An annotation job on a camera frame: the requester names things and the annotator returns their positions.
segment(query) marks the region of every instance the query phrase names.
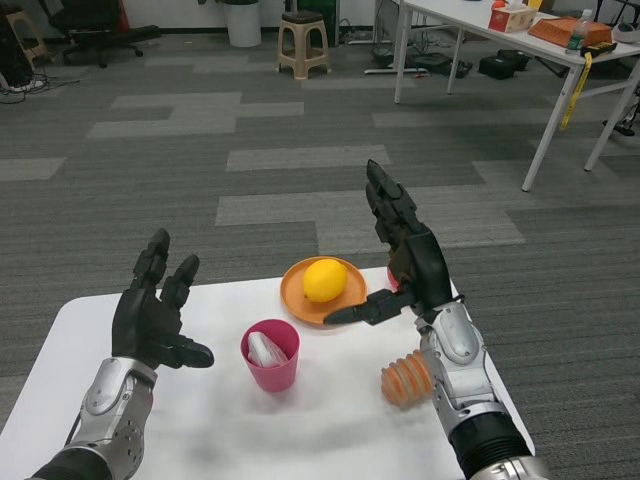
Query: white trash can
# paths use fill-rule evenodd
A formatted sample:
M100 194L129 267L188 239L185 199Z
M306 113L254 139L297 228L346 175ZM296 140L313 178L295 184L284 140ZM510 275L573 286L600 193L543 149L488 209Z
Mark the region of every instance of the white trash can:
M262 42L258 0L222 0L229 42L234 47L255 47Z

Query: yellow lemon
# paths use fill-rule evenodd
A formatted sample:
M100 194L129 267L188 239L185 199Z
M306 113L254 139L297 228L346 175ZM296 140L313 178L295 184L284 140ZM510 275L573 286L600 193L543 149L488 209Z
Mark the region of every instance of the yellow lemon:
M302 279L304 295L312 302L328 302L344 291L347 267L332 258L313 262Z

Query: yellow strap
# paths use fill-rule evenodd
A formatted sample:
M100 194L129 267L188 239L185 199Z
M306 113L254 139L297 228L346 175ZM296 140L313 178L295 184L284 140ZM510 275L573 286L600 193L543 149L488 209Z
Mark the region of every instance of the yellow strap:
M578 86L571 96L571 102L569 103L569 107L567 108L567 113L564 114L564 118L562 119L562 125L560 126L562 130L566 130L567 126L569 126L569 120L571 120L573 111L576 109L578 98L580 98L580 94L582 93L584 84L587 83L587 77L589 76L589 70L591 70L591 63L593 62L593 58L591 58L591 52L587 52L585 54L584 61L585 66L584 70L582 71L582 75L580 75L580 80L578 80Z

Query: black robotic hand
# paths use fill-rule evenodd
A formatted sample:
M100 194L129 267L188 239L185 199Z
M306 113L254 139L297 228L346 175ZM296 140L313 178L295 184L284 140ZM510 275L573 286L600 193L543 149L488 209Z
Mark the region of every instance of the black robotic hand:
M187 257L165 280L160 299L156 298L156 287L167 268L169 243L167 231L159 229L140 253L133 269L134 279L122 294L113 317L111 355L135 358L152 369L160 364L171 368L210 367L211 350L180 335L180 309L198 271L198 257Z
M375 325L411 306L416 315L453 300L449 270L435 235L416 217L416 204L373 160L367 164L367 200L376 217L380 241L388 243L389 270L398 291L380 290L367 302L335 312L324 323L340 325L365 321Z

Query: beige stool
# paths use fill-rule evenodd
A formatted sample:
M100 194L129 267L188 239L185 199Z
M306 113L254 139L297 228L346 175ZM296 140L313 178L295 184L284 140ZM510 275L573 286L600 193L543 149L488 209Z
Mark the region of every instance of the beige stool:
M10 9L10 11L12 13L7 14L7 20L9 21L9 25L11 25L11 29L13 30L13 33L18 39L18 43L20 44L22 51L27 57L27 60L29 60L29 63L31 64L31 68L35 70L35 67L33 65L33 59L36 57L48 57L49 50L47 49L47 46L44 44L44 41L42 40L42 36L40 36L40 34L38 33L36 26L33 24L31 19L29 18L29 15L27 15L24 12L24 10L20 9L19 7L12 8ZM29 31L31 32L31 38L35 39L36 45L31 47L25 45L24 38L21 38L20 35L18 35L18 30L16 29L16 24L19 22L23 22L29 28Z
M294 50L284 52L284 31L290 30L293 33ZM312 30L319 30L322 35L322 49L311 48L309 34ZM301 10L282 14L280 32L278 34L278 58L276 60L279 72L280 67L288 65L293 68L296 80L306 80L309 69L318 65L325 65L327 73L331 72L329 64L329 42L327 41L327 30L320 13L313 13Z

